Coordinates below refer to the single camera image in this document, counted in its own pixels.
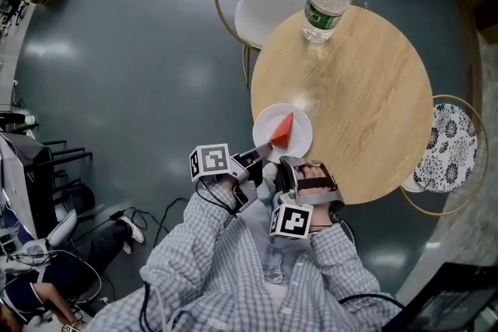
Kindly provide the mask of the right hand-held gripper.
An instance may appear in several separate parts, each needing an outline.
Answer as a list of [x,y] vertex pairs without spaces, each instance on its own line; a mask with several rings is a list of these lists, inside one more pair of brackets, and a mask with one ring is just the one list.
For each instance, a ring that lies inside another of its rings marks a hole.
[[[317,165],[330,176],[331,184],[324,187],[308,185],[299,181],[300,167]],[[313,210],[326,204],[333,222],[338,222],[337,213],[345,206],[342,193],[335,178],[324,163],[292,156],[281,156],[277,177],[281,183],[278,206],[272,214],[270,236],[286,239],[306,239],[310,234]]]

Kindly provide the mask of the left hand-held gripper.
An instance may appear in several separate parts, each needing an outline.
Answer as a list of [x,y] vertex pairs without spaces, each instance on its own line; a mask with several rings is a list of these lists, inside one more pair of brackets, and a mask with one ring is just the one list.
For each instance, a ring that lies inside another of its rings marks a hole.
[[271,143],[234,155],[229,154],[228,144],[199,145],[189,156],[191,182],[197,183],[206,177],[230,176],[235,181],[232,189],[236,202],[234,212],[244,211],[258,198],[260,178],[256,169],[271,152]]

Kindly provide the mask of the white round plate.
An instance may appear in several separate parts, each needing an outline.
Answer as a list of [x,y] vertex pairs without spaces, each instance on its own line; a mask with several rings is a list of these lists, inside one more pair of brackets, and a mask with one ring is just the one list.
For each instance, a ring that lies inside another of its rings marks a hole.
[[275,129],[288,114],[293,113],[293,130],[288,149],[274,146],[266,157],[269,162],[279,163],[281,156],[303,158],[309,151],[313,141],[313,128],[308,116],[300,109],[286,104],[277,103],[265,108],[257,116],[253,126],[253,141],[256,146],[265,144]]

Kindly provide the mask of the red watermelon slice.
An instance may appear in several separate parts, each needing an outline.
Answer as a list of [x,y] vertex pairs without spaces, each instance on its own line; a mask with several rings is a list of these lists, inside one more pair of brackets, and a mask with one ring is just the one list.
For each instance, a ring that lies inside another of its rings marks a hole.
[[275,128],[268,142],[278,148],[288,149],[293,132],[294,114],[286,115]]

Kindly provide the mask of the person's right forearm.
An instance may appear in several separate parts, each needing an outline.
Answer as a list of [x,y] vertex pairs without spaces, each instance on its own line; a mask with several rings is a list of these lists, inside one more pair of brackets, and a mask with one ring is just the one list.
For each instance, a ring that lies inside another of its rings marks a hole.
[[363,266],[342,227],[331,220],[326,204],[314,208],[310,231],[314,259],[337,299],[380,292],[377,279]]

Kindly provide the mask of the person's left forearm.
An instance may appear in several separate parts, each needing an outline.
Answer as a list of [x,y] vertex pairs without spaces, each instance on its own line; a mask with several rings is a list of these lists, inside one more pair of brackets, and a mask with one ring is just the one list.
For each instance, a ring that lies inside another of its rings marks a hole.
[[202,284],[215,241],[235,218],[234,183],[223,175],[198,188],[184,210],[183,222],[158,244],[142,268],[145,281],[158,285],[177,279],[192,289]]

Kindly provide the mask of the round wooden table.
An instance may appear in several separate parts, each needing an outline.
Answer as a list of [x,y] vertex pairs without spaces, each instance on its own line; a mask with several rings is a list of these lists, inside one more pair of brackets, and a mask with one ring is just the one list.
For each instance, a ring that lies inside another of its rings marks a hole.
[[347,9],[322,44],[303,36],[303,12],[283,21],[258,55],[251,110],[276,103],[301,109],[313,128],[308,151],[336,179],[346,204],[397,189],[426,151],[433,95],[405,35],[385,18]]

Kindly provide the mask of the person's right hand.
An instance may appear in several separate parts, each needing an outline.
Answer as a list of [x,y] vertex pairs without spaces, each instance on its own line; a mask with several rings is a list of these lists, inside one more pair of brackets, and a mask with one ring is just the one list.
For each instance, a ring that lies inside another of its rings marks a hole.
[[324,187],[331,184],[330,176],[321,166],[309,164],[300,167],[300,177],[298,180],[317,187]]

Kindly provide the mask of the person's pale trousers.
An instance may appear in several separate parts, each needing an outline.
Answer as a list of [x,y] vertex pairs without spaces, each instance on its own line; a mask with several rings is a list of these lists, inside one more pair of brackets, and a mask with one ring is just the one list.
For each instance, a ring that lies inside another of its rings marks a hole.
[[265,282],[287,286],[296,256],[286,251],[290,241],[269,235],[272,214],[278,206],[275,178],[264,176],[257,193],[258,199],[243,212],[242,216],[254,240]]

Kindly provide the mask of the person's checked shirt torso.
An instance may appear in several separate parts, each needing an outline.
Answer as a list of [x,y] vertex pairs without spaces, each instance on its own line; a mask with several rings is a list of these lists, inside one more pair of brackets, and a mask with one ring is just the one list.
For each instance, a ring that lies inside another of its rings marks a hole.
[[239,219],[216,239],[209,271],[197,288],[177,279],[144,282],[101,310],[88,332],[141,332],[140,313],[152,330],[166,332],[378,332],[398,313],[379,293],[337,299],[312,247],[298,258],[282,304],[274,307],[254,240]]

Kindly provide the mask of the black monitor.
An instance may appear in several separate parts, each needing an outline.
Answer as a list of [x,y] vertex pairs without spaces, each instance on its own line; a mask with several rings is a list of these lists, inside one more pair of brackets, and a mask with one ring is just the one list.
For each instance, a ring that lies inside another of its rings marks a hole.
[[395,332],[462,332],[498,297],[498,266],[445,263],[398,314]]

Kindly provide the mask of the black metal chair frames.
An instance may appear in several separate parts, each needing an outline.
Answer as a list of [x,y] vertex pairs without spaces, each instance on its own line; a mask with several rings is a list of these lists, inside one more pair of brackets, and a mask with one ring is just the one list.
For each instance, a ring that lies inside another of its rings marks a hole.
[[92,190],[80,178],[57,183],[58,166],[91,159],[84,148],[51,149],[27,135],[0,132],[0,194],[19,224],[34,239],[48,236],[58,224],[56,207],[70,204],[78,215],[95,207]]

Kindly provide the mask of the brown cardboard box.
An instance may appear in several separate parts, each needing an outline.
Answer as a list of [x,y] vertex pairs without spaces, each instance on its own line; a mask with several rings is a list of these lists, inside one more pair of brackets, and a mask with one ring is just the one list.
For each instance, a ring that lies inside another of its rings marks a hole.
[[479,32],[493,30],[498,25],[498,0],[484,0],[472,12]]

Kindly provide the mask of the black office chair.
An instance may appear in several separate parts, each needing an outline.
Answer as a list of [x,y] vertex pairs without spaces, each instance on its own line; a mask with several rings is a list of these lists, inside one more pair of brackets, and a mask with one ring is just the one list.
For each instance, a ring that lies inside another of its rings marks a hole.
[[15,25],[23,19],[24,9],[28,3],[23,0],[0,0],[0,30],[6,28],[15,18]]

